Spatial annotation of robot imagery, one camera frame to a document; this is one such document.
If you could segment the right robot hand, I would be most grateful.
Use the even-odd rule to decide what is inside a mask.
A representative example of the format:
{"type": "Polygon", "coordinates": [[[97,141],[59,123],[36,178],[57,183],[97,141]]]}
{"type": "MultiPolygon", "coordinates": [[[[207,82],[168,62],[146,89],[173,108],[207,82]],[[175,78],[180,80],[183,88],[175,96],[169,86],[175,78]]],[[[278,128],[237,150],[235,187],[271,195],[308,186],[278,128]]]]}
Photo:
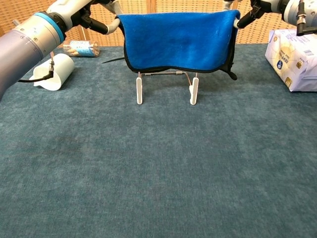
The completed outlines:
{"type": "Polygon", "coordinates": [[[252,9],[242,18],[236,18],[233,26],[237,29],[243,29],[256,19],[260,19],[265,13],[280,13],[279,0],[251,0],[252,9]]]}

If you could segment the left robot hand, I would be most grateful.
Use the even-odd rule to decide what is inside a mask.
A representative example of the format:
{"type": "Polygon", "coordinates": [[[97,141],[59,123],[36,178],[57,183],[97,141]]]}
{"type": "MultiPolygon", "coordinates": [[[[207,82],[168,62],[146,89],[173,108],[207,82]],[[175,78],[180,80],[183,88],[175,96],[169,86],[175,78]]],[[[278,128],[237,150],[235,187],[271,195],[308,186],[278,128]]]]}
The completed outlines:
{"type": "Polygon", "coordinates": [[[118,16],[123,12],[117,0],[57,0],[49,6],[47,13],[62,19],[65,24],[65,32],[80,25],[86,29],[108,35],[113,33],[121,24],[118,16]],[[111,24],[105,25],[91,18],[90,7],[93,4],[100,4],[116,15],[115,20],[111,24]]]}

